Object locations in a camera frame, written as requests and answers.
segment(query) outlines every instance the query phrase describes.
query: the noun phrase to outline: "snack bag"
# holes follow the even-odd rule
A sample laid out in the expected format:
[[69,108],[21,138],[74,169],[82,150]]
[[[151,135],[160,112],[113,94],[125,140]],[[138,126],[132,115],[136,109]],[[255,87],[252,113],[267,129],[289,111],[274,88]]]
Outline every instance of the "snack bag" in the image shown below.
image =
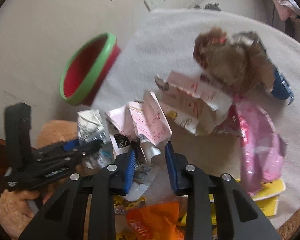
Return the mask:
[[138,240],[183,240],[184,232],[176,226],[178,218],[178,202],[133,209],[127,214]]
[[131,202],[131,201],[127,201],[122,196],[114,195],[113,201],[114,201],[114,214],[125,215],[129,209],[145,205],[146,198],[140,197],[137,201]]

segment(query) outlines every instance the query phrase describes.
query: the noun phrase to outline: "pink paper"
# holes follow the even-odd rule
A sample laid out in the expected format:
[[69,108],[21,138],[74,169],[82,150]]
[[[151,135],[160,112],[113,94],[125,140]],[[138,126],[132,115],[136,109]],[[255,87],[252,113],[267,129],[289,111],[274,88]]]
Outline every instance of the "pink paper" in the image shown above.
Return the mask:
[[139,137],[154,145],[168,141],[172,132],[155,94],[146,91],[143,99],[144,103],[129,102],[106,115],[120,134],[129,140]]

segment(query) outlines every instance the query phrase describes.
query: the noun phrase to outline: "green rim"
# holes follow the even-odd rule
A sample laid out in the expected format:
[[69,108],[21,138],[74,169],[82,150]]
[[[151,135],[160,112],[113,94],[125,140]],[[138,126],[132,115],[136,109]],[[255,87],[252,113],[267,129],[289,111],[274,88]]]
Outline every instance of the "green rim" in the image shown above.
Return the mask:
[[[104,35],[107,35],[108,38],[106,40],[105,45],[103,46],[103,49],[101,50],[99,56],[95,60],[95,62],[92,64],[87,76],[84,78],[84,80],[81,82],[80,86],[76,89],[76,91],[69,97],[66,97],[63,91],[63,85],[64,80],[66,77],[66,74],[68,72],[69,67],[71,66],[74,59],[78,56],[78,54],[88,45],[93,43],[95,40],[103,37]],[[61,77],[60,81],[60,95],[61,97],[70,105],[78,105],[80,104],[86,96],[89,94],[91,89],[93,88],[98,76],[100,75],[100,72],[102,71],[102,68],[104,67],[106,61],[108,60],[108,57],[110,53],[113,50],[113,47],[115,46],[117,41],[117,38],[111,34],[111,33],[103,33],[92,40],[88,41],[84,46],[82,46],[68,61],[66,68],[63,72],[63,75]]]

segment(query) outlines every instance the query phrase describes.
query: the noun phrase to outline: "orange plastic bag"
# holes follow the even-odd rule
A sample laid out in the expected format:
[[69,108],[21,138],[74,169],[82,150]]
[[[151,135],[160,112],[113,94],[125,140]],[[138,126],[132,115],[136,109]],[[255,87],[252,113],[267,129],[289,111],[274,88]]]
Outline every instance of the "orange plastic bag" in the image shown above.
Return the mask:
[[176,226],[178,218],[178,202],[132,209],[127,214],[138,240],[183,240],[184,232]]

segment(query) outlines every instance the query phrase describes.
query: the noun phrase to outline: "pink plastic bag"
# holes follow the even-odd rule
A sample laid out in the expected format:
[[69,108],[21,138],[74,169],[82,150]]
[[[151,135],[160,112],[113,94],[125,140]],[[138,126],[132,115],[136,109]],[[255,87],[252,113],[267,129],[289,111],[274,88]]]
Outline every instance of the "pink plastic bag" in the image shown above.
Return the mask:
[[280,178],[286,144],[260,106],[241,99],[235,103],[235,110],[242,135],[241,184],[253,195],[261,182]]

